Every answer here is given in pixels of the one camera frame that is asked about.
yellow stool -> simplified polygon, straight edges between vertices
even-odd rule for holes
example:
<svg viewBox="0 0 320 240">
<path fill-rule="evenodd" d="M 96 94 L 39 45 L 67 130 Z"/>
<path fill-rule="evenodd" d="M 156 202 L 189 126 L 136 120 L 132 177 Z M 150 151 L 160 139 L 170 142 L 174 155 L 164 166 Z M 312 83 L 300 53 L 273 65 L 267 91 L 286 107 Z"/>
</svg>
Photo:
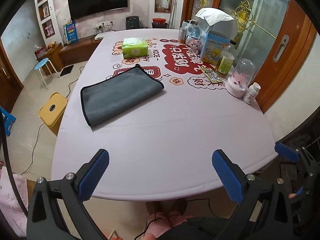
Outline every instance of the yellow stool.
<svg viewBox="0 0 320 240">
<path fill-rule="evenodd" d="M 38 116 L 56 136 L 58 136 L 58 131 L 67 103 L 68 99 L 60 95 L 58 92 L 55 92 L 39 110 Z"/>
</svg>

door handle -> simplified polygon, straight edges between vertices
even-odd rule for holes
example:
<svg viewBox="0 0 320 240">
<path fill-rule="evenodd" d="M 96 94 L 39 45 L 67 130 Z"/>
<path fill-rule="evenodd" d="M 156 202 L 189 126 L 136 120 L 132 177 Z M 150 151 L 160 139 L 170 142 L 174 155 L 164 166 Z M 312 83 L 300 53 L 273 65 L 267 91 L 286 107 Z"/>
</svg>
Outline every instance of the door handle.
<svg viewBox="0 0 320 240">
<path fill-rule="evenodd" d="M 275 55 L 273 56 L 273 62 L 278 63 L 280 60 L 282 53 L 284 52 L 285 48 L 287 47 L 289 42 L 289 36 L 288 35 L 283 35 L 283 38 L 281 40 L 281 43 L 279 44 L 278 49 L 276 50 Z"/>
</svg>

green tissue box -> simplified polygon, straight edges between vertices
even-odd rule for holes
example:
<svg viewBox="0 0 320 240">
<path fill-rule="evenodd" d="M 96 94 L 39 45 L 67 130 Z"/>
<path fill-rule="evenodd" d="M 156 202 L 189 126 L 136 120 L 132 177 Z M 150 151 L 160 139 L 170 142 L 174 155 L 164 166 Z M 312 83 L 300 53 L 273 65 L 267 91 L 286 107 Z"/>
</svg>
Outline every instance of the green tissue box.
<svg viewBox="0 0 320 240">
<path fill-rule="evenodd" d="M 148 56 L 148 44 L 141 38 L 125 38 L 122 43 L 123 58 Z"/>
</svg>

power outlet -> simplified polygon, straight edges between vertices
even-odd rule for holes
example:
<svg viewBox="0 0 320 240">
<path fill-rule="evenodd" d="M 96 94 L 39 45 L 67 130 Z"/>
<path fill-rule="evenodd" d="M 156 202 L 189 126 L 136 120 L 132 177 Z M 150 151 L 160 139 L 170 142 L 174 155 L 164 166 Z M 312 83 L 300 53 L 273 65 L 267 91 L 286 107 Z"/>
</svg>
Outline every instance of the power outlet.
<svg viewBox="0 0 320 240">
<path fill-rule="evenodd" d="M 103 27 L 107 27 L 107 26 L 111 26 L 111 22 L 110 21 L 104 21 L 104 22 L 100 22 L 100 23 L 95 23 L 93 24 L 93 28 L 94 29 L 101 29 Z"/>
</svg>

white pill bottle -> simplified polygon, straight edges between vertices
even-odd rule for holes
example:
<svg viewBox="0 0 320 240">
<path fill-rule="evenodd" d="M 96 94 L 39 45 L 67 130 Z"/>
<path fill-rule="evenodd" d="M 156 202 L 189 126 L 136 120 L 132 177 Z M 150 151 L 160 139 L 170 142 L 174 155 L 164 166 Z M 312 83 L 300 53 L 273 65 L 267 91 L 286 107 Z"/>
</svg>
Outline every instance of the white pill bottle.
<svg viewBox="0 0 320 240">
<path fill-rule="evenodd" d="M 251 104 L 251 102 L 256 98 L 256 96 L 259 94 L 261 87 L 258 83 L 253 83 L 244 94 L 243 101 L 247 104 Z"/>
</svg>

